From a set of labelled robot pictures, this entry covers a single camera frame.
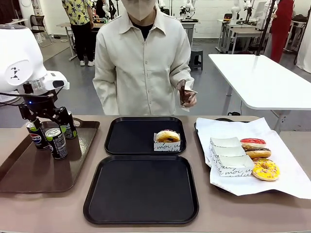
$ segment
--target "white sneaker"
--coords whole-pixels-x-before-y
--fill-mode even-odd
[[[95,60],[93,60],[92,62],[88,62],[87,64],[89,67],[93,67],[95,66]]]

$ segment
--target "red apron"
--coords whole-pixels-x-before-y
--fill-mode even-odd
[[[277,5],[277,18],[273,20],[271,25],[272,51],[270,58],[277,63],[279,63],[281,59],[283,48],[288,37],[293,15],[293,5],[293,0],[281,0]]]

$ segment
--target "stool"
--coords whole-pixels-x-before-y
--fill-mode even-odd
[[[192,50],[189,62],[190,69],[201,68],[203,70],[203,50]]]

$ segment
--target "office chair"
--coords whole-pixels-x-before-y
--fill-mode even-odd
[[[45,28],[45,26],[43,24],[43,19],[44,19],[44,16],[34,16],[34,15],[30,16],[30,25],[31,25],[31,28],[32,28],[31,31],[32,31],[33,34],[39,34],[39,33],[44,33],[45,32],[47,34],[50,42],[51,42],[49,45],[51,45],[52,44],[52,40],[51,40],[50,36],[48,35],[47,30],[46,30],[46,28]],[[44,30],[33,29],[33,26],[43,27]]]

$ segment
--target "pepsi can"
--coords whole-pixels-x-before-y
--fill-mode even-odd
[[[77,136],[77,129],[73,124],[73,118],[71,111],[67,111],[69,115],[69,123],[67,125],[61,125],[60,129],[66,139],[74,139]]]
[[[49,129],[45,132],[45,137],[49,143],[51,154],[54,159],[63,159],[67,156],[65,136],[60,128]]]
[[[37,149],[45,150],[49,147],[49,144],[44,136],[43,129],[42,129],[42,123],[39,119],[37,120],[40,122],[39,128],[37,128],[35,124],[30,121],[26,123],[26,128],[35,146],[37,147]]]

